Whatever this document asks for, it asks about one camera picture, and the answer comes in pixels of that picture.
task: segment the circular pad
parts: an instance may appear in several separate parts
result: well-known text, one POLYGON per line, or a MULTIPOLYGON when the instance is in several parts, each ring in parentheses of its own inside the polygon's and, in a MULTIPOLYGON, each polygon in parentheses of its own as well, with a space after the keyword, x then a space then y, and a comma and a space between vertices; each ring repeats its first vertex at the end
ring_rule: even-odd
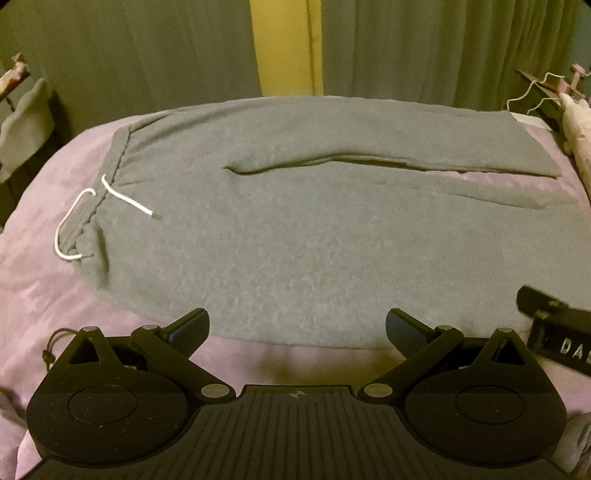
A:
POLYGON ((77 420, 104 425, 127 418, 136 406, 136 396, 126 388, 101 385, 87 388, 74 395, 68 409, 77 420))
POLYGON ((525 408, 521 397, 495 385, 480 385, 464 390, 456 397, 457 409, 470 420, 500 425, 516 420, 525 408))

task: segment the gray curtain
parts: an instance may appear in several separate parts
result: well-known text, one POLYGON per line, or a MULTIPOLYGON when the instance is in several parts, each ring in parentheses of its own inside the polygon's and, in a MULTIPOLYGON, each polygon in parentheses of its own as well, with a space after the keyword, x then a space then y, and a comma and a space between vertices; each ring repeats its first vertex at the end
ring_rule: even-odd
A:
POLYGON ((63 137, 261 95, 248 0, 10 0, 0 9, 2 63, 19 51, 55 91, 63 137))
POLYGON ((323 0, 326 95, 498 110, 565 73, 581 0, 323 0))

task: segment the yellow wall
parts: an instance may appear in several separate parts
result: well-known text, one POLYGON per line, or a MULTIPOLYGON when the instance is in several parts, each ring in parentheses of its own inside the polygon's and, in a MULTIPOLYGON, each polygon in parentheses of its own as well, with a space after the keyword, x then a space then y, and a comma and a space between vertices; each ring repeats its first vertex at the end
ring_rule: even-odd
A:
POLYGON ((263 95, 322 95, 320 0, 250 4, 263 95))

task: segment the ribbed black surface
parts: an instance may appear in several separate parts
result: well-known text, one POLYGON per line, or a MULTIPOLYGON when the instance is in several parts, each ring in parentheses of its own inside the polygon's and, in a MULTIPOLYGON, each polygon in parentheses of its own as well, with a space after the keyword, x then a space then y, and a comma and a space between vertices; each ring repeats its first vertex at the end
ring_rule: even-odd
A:
POLYGON ((248 386, 232 403, 203 407, 186 434, 152 458, 111 469, 83 469, 51 460, 26 478, 565 480, 567 476, 546 460, 486 469, 442 458, 415 440, 393 408, 365 404, 347 387, 248 386))

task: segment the bed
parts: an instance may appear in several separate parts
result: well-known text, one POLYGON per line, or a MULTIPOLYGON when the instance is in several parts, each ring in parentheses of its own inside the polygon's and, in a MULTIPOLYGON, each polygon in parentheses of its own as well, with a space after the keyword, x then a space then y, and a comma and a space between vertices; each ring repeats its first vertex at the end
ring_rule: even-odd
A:
MULTIPOLYGON (((428 171, 425 175, 455 177, 512 189, 567 192, 591 222, 591 206, 557 134, 543 124, 520 120, 549 153, 557 179, 525 174, 428 171)), ((125 336, 153 319, 120 309, 98 298, 87 283, 53 250, 57 224, 78 193, 92 184, 107 155, 115 132, 143 121, 134 116, 91 128, 63 147, 43 167, 0 234, 0 386, 5 390, 4 424, 8 445, 0 449, 0 478, 17 478, 39 460, 19 417, 46 373, 41 352, 55 330, 99 326, 106 336, 125 336)), ((528 330, 520 331, 525 340, 528 330)), ((70 337, 62 335, 53 348, 56 356, 70 337)), ((245 384, 350 384, 354 389, 399 363, 395 349, 345 349, 288 346, 210 336, 191 360, 224 379, 237 392, 245 384)), ((540 359, 570 417, 591 412, 591 379, 540 359)))

